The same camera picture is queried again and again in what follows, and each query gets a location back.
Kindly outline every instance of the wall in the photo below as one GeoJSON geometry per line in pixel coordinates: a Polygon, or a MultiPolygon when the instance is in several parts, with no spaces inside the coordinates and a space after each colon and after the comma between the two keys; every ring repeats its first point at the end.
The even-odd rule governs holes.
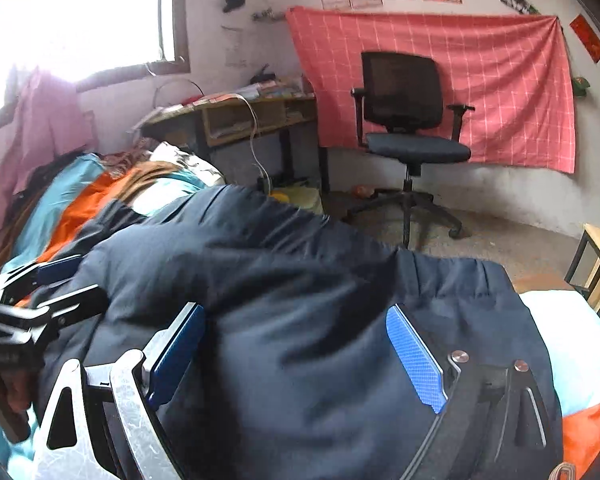
{"type": "MultiPolygon", "coordinates": [[[[268,59],[267,50],[262,47],[262,27],[266,25],[251,21],[251,14],[262,10],[265,0],[247,0],[245,7],[229,14],[222,13],[222,6],[222,0],[187,0],[190,75],[153,77],[147,74],[147,78],[142,80],[99,88],[80,95],[83,110],[94,113],[99,151],[113,153],[129,147],[130,139],[125,131],[151,111],[155,89],[169,80],[176,82],[160,90],[158,105],[175,104],[198,93],[193,85],[185,81],[187,78],[195,81],[206,93],[248,84],[251,76],[268,59]],[[221,25],[244,29],[242,51],[245,66],[226,66],[226,47],[230,44],[230,39],[221,25]]],[[[0,130],[0,159],[12,137],[13,124],[0,130]]],[[[256,149],[262,159],[270,164],[272,171],[278,169],[279,147],[274,137],[256,140],[256,149]]],[[[250,184],[258,176],[256,168],[244,164],[250,158],[248,146],[241,145],[222,150],[214,162],[232,182],[250,184]]]]}
{"type": "MultiPolygon", "coordinates": [[[[574,75],[592,85],[589,96],[578,100],[576,173],[569,176],[533,168],[509,168],[458,164],[427,166],[417,186],[438,195],[443,205],[490,212],[497,216],[563,232],[582,233],[582,223],[600,225],[600,62],[592,62],[569,27],[582,7],[576,0],[528,0],[543,14],[556,14],[564,27],[574,75]]],[[[302,5],[321,7],[320,0],[269,0],[275,9],[302,5]]],[[[394,0],[386,7],[402,12],[456,12],[503,14],[514,12],[499,0],[463,0],[462,5],[423,0],[394,0]]],[[[272,33],[279,45],[274,67],[278,72],[295,72],[298,59],[285,25],[272,33]]],[[[400,164],[351,150],[330,150],[333,189],[348,190],[354,184],[400,186],[404,170],[400,164]]]]}

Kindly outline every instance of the chair backrest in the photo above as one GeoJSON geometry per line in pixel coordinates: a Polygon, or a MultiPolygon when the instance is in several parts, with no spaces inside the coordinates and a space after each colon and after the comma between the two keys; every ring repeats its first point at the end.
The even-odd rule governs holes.
{"type": "Polygon", "coordinates": [[[436,62],[398,52],[363,52],[365,119],[389,130],[428,129],[442,122],[443,101],[436,62]]]}

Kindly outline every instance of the chair caster wheel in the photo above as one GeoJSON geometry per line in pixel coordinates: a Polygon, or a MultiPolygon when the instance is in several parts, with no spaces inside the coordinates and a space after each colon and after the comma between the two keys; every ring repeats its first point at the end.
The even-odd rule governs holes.
{"type": "Polygon", "coordinates": [[[459,240],[462,237],[462,227],[453,227],[449,229],[449,238],[459,240]]]}

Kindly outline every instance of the chair base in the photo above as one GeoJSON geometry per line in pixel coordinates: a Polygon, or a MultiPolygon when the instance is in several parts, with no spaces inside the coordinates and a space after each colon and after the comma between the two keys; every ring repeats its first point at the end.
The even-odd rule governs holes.
{"type": "Polygon", "coordinates": [[[343,218],[343,221],[350,223],[353,220],[353,215],[357,213],[377,209],[388,204],[397,204],[402,209],[404,215],[402,224],[402,243],[404,247],[408,249],[411,237],[411,210],[414,207],[420,207],[452,226],[451,229],[449,229],[450,238],[457,240],[461,237],[462,222],[443,207],[434,204],[433,195],[431,193],[414,191],[413,181],[411,180],[409,173],[407,173],[407,178],[404,179],[402,191],[395,189],[376,189],[376,196],[376,198],[349,209],[346,216],[343,218]]]}

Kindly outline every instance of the red checkered fabric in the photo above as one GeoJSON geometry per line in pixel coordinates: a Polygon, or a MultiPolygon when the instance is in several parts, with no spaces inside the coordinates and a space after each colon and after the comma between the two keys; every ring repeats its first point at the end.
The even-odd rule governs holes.
{"type": "MultiPolygon", "coordinates": [[[[569,61],[555,16],[355,14],[295,7],[287,13],[305,75],[318,101],[326,148],[356,148],[353,87],[365,50],[433,58],[445,104],[467,112],[461,142],[471,162],[573,173],[575,124],[569,61]]],[[[417,85],[417,81],[405,82],[417,85]]],[[[449,137],[452,112],[423,134],[449,137]]],[[[365,131],[383,131],[366,124],[365,131]]]]}

